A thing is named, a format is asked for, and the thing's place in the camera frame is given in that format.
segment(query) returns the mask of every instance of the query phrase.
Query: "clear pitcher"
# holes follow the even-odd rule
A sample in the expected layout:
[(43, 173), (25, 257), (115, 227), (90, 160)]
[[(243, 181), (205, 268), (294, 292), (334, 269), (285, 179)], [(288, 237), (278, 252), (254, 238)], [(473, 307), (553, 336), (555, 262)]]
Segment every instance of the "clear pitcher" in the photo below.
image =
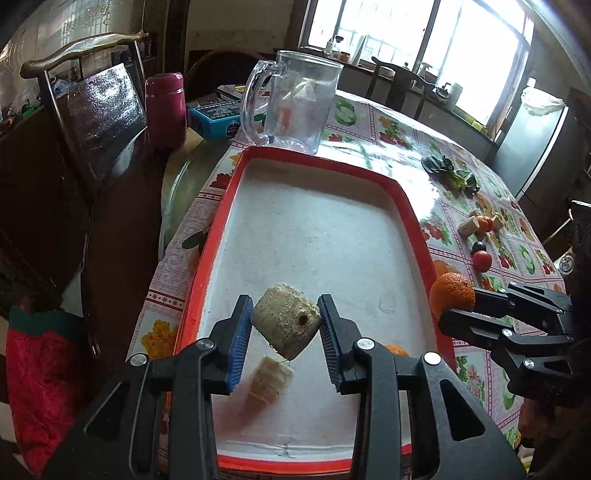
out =
[[(315, 154), (335, 97), (343, 66), (334, 61), (281, 50), (277, 61), (259, 60), (242, 102), (242, 129), (251, 143)], [(264, 131), (256, 131), (254, 110), (264, 81), (272, 76)]]

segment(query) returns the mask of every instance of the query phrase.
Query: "plastic tablecloth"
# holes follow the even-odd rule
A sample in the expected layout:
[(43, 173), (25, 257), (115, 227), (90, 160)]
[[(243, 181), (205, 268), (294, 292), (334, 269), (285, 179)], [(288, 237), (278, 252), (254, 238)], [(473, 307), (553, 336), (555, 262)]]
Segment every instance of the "plastic tablecloth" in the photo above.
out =
[[(239, 131), (184, 216), (152, 279), (128, 356), (143, 352), (158, 358), (173, 353), (209, 226), (247, 146)], [(383, 105), (338, 91), (317, 155), (396, 179), (417, 215), (438, 275), (459, 272), (475, 286), (492, 291), (511, 281), (564, 291), (560, 274), (503, 181), (470, 152), (431, 128)], [(469, 197), (433, 180), (421, 166), (425, 155), (445, 155), (456, 168), (472, 171), (480, 192)], [(493, 257), (492, 268), (485, 274), (473, 269), (470, 250), (476, 239), (464, 239), (457, 233), (474, 210), (498, 212), (505, 223), (498, 234), (488, 233), (484, 240)], [(198, 245), (183, 249), (183, 241), (198, 232)], [(505, 321), (518, 333), (539, 334), (518, 320), (506, 317)], [(458, 340), (454, 348), (458, 376), (513, 444), (522, 399), (507, 390), (506, 373), (486, 351)]]

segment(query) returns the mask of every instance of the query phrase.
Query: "window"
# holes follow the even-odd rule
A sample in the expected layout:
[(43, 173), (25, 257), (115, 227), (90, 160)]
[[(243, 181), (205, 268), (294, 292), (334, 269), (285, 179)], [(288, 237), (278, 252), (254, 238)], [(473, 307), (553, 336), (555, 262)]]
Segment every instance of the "window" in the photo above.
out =
[(321, 48), (341, 35), (351, 54), (367, 35), (367, 61), (427, 63), (438, 86), (462, 85), (458, 108), (490, 125), (522, 75), (533, 23), (518, 0), (318, 0), (309, 32)]

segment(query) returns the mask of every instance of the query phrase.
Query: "cherry tomato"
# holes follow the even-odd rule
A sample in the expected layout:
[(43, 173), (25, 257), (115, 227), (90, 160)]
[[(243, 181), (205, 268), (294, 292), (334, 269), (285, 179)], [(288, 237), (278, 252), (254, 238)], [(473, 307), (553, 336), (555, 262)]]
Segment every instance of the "cherry tomato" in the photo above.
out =
[(488, 229), (488, 222), (486, 218), (482, 215), (476, 217), (476, 221), (478, 222), (478, 230), (476, 231), (476, 237), (478, 240), (482, 240), (485, 234), (489, 231)]
[(472, 255), (474, 269), (480, 273), (488, 272), (492, 266), (492, 257), (489, 252), (479, 250)]

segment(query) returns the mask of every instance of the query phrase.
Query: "glass mug handle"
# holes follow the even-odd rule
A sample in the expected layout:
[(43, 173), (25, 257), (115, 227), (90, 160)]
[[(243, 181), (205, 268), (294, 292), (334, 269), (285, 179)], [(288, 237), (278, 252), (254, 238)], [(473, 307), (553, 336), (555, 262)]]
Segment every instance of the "glass mug handle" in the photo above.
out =
[(266, 145), (272, 141), (269, 135), (263, 133), (260, 134), (255, 128), (255, 108), (256, 100), (258, 99), (259, 92), (262, 84), (271, 75), (281, 75), (283, 69), (281, 66), (272, 60), (259, 60), (248, 77), (246, 88), (242, 97), (242, 109), (240, 111), (240, 122), (242, 129), (249, 142), (255, 145)]

